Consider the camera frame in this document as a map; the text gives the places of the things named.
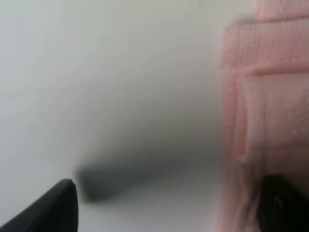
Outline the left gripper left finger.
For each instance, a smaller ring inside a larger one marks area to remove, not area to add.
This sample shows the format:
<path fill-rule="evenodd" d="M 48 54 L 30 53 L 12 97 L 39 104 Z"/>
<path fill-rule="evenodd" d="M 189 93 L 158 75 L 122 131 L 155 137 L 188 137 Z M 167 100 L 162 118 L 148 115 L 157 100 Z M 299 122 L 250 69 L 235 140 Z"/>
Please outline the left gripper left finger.
<path fill-rule="evenodd" d="M 76 232 L 79 209 L 76 185 L 63 179 L 32 205 L 0 227 L 2 232 Z"/>

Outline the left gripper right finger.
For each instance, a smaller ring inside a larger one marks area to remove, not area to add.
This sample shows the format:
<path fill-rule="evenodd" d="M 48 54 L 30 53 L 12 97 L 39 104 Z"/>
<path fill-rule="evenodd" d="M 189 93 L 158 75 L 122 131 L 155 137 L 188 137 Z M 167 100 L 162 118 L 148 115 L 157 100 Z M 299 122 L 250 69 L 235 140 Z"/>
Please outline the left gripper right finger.
<path fill-rule="evenodd" d="M 278 176 L 264 178 L 257 209 L 262 232 L 307 232 L 309 198 Z"/>

